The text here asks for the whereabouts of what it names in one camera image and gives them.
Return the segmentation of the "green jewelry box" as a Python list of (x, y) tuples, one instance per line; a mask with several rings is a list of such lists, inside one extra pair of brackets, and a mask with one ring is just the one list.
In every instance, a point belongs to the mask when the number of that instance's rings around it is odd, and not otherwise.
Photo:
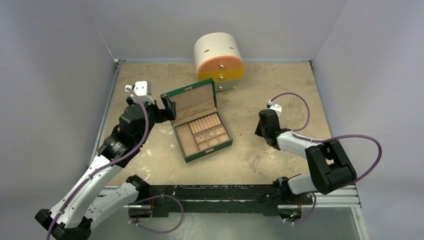
[(166, 92), (163, 96), (176, 103), (176, 118), (171, 125), (186, 163), (233, 144), (218, 110), (212, 78)]

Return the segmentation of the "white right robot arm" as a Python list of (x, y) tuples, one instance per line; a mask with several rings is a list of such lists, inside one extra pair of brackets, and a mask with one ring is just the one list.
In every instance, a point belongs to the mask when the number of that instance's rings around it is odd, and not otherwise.
[(281, 187), (280, 196), (288, 204), (303, 193), (329, 194), (353, 183), (357, 173), (338, 140), (314, 142), (297, 138), (288, 128), (280, 128), (277, 112), (261, 110), (255, 134), (276, 150), (286, 151), (307, 161), (309, 173), (279, 177), (272, 184)]

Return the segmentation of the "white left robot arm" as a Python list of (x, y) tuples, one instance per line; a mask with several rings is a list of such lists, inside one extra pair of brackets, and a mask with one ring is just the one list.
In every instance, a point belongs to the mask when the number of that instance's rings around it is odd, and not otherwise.
[(96, 197), (140, 152), (155, 124), (176, 119), (176, 102), (165, 94), (160, 98), (163, 109), (148, 94), (136, 93), (127, 98), (128, 106), (119, 123), (104, 139), (83, 176), (59, 203), (35, 215), (47, 231), (46, 239), (86, 240), (99, 223), (119, 208), (148, 201), (150, 185), (137, 175), (129, 176), (101, 200)]

